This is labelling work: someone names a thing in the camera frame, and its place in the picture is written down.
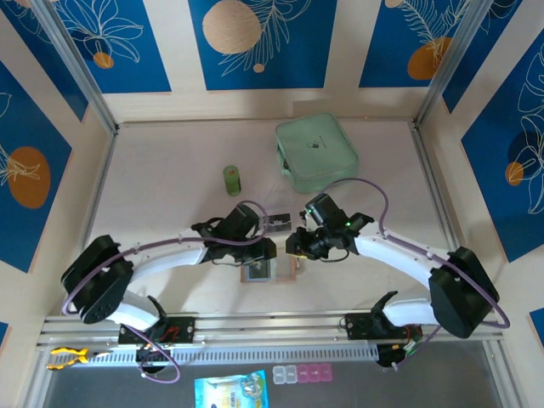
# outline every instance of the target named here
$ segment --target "blue packet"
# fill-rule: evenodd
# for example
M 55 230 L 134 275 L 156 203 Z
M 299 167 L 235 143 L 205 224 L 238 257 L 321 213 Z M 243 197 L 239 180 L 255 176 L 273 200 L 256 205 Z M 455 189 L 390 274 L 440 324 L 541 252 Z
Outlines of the blue packet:
M 269 408 L 264 370 L 196 379 L 195 408 Z

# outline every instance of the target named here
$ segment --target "orange circle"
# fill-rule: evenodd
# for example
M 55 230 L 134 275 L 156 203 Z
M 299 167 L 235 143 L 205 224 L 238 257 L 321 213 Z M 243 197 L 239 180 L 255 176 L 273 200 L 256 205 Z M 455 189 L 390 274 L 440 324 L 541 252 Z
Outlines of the orange circle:
M 9 157 L 8 168 L 15 171 L 8 177 L 9 190 L 14 199 L 26 208 L 41 207 L 48 198 L 51 185 L 48 160 L 42 152 L 33 147 L 20 147 Z
M 239 0 L 215 3 L 204 16 L 202 30 L 210 47 L 221 54 L 244 53 L 258 43 L 263 33 L 257 15 Z
M 450 37 L 441 37 L 418 48 L 408 62 L 410 77 L 418 81 L 433 79 L 450 43 Z
M 264 65 L 263 64 L 255 64 L 253 66 L 253 70 L 255 73 L 260 74 L 261 72 L 264 72 Z
M 505 175 L 510 185 L 519 185 L 524 180 L 524 167 L 517 161 L 513 161 L 507 166 Z
M 100 68 L 109 70 L 113 66 L 113 58 L 109 54 L 98 52 L 93 56 L 93 61 Z

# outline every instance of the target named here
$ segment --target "light green box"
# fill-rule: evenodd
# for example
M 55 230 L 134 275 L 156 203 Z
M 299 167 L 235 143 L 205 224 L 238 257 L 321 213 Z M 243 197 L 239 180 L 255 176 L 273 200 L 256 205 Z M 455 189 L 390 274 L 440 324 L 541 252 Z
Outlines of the light green box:
M 357 152 L 330 113 L 282 123 L 276 138 L 281 172 L 299 193 L 320 191 L 333 181 L 357 175 Z

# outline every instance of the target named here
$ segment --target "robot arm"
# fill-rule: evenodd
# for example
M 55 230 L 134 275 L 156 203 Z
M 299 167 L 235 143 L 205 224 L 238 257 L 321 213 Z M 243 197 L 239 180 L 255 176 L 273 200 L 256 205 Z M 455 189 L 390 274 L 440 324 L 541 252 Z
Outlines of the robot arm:
M 467 338 L 491 311 L 489 303 L 455 271 L 437 259 L 446 259 L 460 268 L 496 301 L 499 296 L 476 255 L 464 247 L 447 252 L 381 231 L 371 217 L 356 213 L 348 217 L 326 194 L 315 197 L 301 213 L 317 229 L 299 227 L 286 245 L 292 255 L 310 260 L 327 259 L 335 247 L 355 255 L 375 258 L 420 282 L 428 298 L 388 302 L 396 292 L 385 295 L 372 309 L 368 338 L 386 337 L 407 325 L 441 325 L 454 336 Z M 413 248 L 424 248 L 415 251 Z
M 113 320 L 142 332 L 164 327 L 167 316 L 160 304 L 153 297 L 130 292 L 128 285 L 165 269 L 203 264 L 225 256 L 240 264 L 275 258 L 275 243 L 269 238 L 237 246 L 215 241 L 250 241 L 252 238 L 247 235 L 252 230 L 256 232 L 259 222 L 260 217 L 251 208 L 240 204 L 227 218 L 212 218 L 192 225 L 179 235 L 179 245 L 150 250 L 146 261 L 136 268 L 132 262 L 118 258 L 109 265 L 109 270 L 100 271 L 74 297 L 77 313 L 87 324 Z M 118 247 L 109 235 L 96 238 L 62 275 L 66 291 L 72 293 L 94 269 L 119 256 Z

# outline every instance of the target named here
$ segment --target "white floor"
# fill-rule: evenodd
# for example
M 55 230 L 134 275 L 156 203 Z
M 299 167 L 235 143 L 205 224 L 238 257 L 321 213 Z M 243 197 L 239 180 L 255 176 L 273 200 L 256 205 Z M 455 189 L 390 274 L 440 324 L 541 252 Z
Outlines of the white floor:
M 360 176 L 389 194 L 386 225 L 410 238 L 445 247 L 433 201 L 406 122 L 341 120 L 360 155 Z M 295 193 L 281 176 L 275 148 L 280 121 L 184 122 L 123 127 L 101 196 L 91 239 L 110 234 L 122 248 L 175 237 L 180 230 L 225 216 L 239 200 L 297 214 L 312 195 Z M 235 164 L 242 194 L 229 197 L 222 169 Z M 378 218 L 381 196 L 343 185 L 331 191 L 348 215 Z M 140 258 L 133 261 L 137 264 Z M 132 289 L 159 299 L 167 312 L 278 312 L 371 306 L 389 290 L 421 290 L 414 280 L 372 259 L 303 263 L 296 282 L 240 283 L 240 270 L 205 263 L 164 271 Z

